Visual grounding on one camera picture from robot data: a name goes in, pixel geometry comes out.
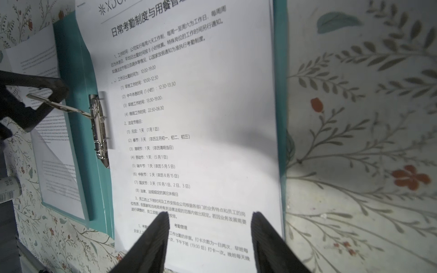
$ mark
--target metal binder clip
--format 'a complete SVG document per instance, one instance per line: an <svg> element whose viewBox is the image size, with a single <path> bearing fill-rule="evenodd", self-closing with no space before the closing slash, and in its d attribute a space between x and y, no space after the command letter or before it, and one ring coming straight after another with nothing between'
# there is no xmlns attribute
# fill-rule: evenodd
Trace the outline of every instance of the metal binder clip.
<svg viewBox="0 0 437 273"><path fill-rule="evenodd" d="M89 95L91 113L53 102L48 98L44 98L37 94L29 93L27 94L27 97L30 99L41 101L61 111L67 113L76 112L89 118L91 120L91 128L93 130L93 138L97 158L102 161L103 165L106 168L109 168L108 146L106 143L104 116L98 95Z"/></svg>
<svg viewBox="0 0 437 273"><path fill-rule="evenodd" d="M94 145L97 158L109 168L108 146L106 143L105 121L98 95L89 95L91 111L91 127L93 129Z"/></svg>

